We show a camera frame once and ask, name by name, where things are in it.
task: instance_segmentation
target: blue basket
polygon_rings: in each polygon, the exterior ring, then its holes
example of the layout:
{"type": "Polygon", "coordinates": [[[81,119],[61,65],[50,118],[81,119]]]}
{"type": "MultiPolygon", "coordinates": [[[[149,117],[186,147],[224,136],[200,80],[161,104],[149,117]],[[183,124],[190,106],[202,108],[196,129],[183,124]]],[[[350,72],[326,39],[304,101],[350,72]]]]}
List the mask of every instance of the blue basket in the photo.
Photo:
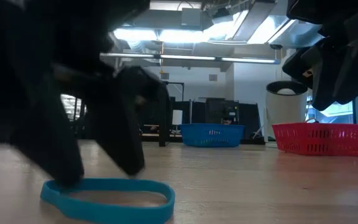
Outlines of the blue basket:
{"type": "Polygon", "coordinates": [[[237,147],[244,132],[242,125],[183,124],[183,143],[195,147],[237,147]]]}

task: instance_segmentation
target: wooden table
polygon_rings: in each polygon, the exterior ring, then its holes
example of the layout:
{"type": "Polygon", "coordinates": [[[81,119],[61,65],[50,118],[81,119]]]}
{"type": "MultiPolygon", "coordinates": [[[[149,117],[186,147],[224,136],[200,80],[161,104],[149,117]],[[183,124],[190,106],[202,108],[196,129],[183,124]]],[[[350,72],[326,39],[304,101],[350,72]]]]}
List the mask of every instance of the wooden table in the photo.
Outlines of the wooden table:
{"type": "MultiPolygon", "coordinates": [[[[83,141],[81,148],[86,176],[124,177],[95,143],[83,141]]],[[[248,145],[198,149],[145,143],[144,151],[142,177],[164,181],[177,193],[170,223],[358,224],[358,157],[306,157],[248,145]]],[[[85,223],[40,202],[45,179],[16,151],[0,147],[0,224],[85,223]]],[[[116,202],[134,199],[112,195],[116,202]]]]}

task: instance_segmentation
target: plastic basket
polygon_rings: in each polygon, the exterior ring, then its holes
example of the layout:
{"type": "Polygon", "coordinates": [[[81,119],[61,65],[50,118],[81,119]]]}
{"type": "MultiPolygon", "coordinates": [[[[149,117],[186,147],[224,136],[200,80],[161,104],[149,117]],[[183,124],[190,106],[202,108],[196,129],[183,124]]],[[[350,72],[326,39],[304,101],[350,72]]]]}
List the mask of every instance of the plastic basket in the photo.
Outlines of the plastic basket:
{"type": "Polygon", "coordinates": [[[195,147],[237,147],[244,132],[242,125],[183,124],[183,143],[195,147]]]}
{"type": "Polygon", "coordinates": [[[358,156],[358,124],[273,124],[279,150],[309,156],[358,156]]]}

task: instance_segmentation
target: blue rubber band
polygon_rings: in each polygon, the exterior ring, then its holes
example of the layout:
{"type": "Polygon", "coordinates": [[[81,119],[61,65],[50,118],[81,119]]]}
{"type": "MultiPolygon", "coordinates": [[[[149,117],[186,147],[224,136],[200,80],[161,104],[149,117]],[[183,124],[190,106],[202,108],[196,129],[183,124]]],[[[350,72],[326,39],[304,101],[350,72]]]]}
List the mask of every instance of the blue rubber band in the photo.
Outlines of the blue rubber band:
{"type": "Polygon", "coordinates": [[[164,224],[173,215],[175,192],[167,184],[152,180],[85,178],[74,191],[118,190],[155,192],[167,203],[158,207],[130,207],[85,202],[62,193],[54,180],[46,181],[41,199],[57,207],[66,217],[105,224],[164,224]]]}

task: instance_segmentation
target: desk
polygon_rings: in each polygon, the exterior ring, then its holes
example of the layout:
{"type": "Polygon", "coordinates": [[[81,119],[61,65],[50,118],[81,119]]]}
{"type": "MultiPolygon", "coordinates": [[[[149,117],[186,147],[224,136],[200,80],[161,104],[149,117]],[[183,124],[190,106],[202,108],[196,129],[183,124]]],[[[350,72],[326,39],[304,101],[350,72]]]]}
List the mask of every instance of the desk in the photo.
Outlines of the desk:
{"type": "MultiPolygon", "coordinates": [[[[176,191],[169,224],[358,223],[358,157],[297,156],[250,145],[160,148],[149,142],[144,152],[142,177],[176,191]]],[[[81,141],[81,153],[85,176],[124,177],[94,142],[81,141]]],[[[39,201],[47,179],[15,151],[0,148],[0,224],[84,224],[39,201]]]]}

